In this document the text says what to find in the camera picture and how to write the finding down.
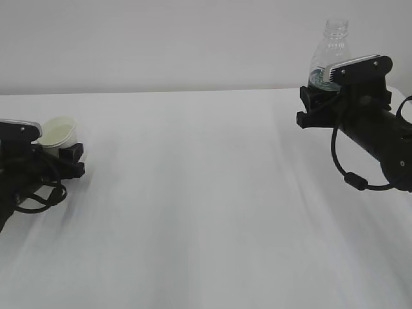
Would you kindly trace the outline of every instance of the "white cup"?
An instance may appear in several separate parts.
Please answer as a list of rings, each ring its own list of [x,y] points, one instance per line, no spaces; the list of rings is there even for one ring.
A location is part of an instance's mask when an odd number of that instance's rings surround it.
[[[42,125],[42,137],[37,141],[44,151],[53,156],[59,156],[60,148],[68,148],[77,143],[76,121],[61,116],[50,119]]]

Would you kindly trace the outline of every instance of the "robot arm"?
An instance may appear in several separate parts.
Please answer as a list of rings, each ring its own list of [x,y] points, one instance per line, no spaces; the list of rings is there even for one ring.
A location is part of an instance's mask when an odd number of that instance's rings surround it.
[[[32,143],[41,135],[41,126],[35,122],[0,120],[0,232],[14,211],[33,214],[59,204],[67,196],[61,181],[85,173],[84,164],[79,162],[82,144],[59,149],[56,157]],[[42,186],[53,187],[47,200],[35,194]],[[43,206],[22,208],[27,199]]]
[[[390,112],[391,92],[386,89],[385,76],[391,69],[389,57],[366,56],[325,69],[324,79],[341,85],[339,92],[301,87],[306,113],[297,113],[297,124],[301,128],[333,128],[333,162],[345,182],[358,190],[396,188],[412,192],[412,124],[401,115],[411,97],[401,104],[396,115]],[[342,168],[335,149],[338,129],[380,162],[387,185],[370,185],[366,179]]]

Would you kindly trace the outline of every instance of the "clear plastic bottle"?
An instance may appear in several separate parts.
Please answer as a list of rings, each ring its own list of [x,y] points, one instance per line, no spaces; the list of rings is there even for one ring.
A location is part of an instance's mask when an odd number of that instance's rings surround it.
[[[346,42],[349,22],[345,19],[329,19],[324,29],[324,39],[319,43],[310,64],[309,86],[325,91],[339,91],[340,85],[325,82],[323,73],[327,65],[351,58]]]

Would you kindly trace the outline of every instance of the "white table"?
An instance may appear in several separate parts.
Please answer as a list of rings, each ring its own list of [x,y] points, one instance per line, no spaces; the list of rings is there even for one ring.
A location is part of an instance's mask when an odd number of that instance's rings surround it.
[[[398,105],[402,95],[394,91]],[[411,196],[358,192],[297,89],[0,97],[79,122],[87,175],[0,234],[0,308],[411,308]],[[340,134],[343,166],[379,164]]]

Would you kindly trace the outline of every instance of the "bottle neck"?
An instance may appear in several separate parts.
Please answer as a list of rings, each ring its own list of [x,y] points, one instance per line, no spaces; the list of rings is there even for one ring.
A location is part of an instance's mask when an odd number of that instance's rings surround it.
[[[349,22],[345,19],[329,19],[323,35],[327,39],[344,39],[348,36]]]

